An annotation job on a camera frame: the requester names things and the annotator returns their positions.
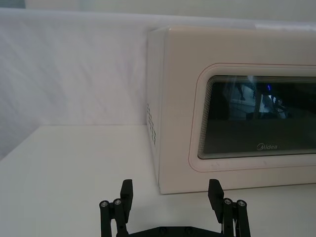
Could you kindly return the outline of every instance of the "microwave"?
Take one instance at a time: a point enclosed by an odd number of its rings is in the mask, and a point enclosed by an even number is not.
[[[149,32],[147,126],[162,194],[316,182],[316,33]]]

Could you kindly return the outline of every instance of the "midea logo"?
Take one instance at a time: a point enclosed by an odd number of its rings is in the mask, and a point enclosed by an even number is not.
[[[267,144],[264,144],[264,143],[259,143],[257,145],[257,150],[258,151],[262,151],[262,150],[273,150],[273,149],[277,149],[277,146],[276,145],[267,145]]]

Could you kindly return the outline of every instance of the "white tabletop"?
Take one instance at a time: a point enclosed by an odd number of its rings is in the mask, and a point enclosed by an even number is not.
[[[134,186],[130,233],[220,230],[207,193],[159,194],[146,126],[44,126],[0,162],[0,236],[99,237],[99,202],[118,198],[124,179]],[[316,184],[225,196],[248,203],[253,237],[316,235]]]

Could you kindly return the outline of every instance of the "screw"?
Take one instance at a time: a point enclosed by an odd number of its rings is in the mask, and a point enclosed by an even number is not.
[[[232,202],[231,201],[229,201],[228,199],[225,199],[225,201],[224,201],[227,205],[230,205]]]
[[[122,202],[119,199],[115,200],[115,202],[114,202],[115,205],[120,205],[121,203]]]
[[[244,203],[243,201],[239,201],[238,204],[239,204],[240,206],[246,206],[246,203]]]
[[[108,205],[108,203],[106,201],[101,202],[101,207],[106,207]]]

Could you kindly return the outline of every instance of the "white wall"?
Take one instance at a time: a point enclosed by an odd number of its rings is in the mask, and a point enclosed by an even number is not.
[[[315,0],[26,0],[27,8],[316,21]]]

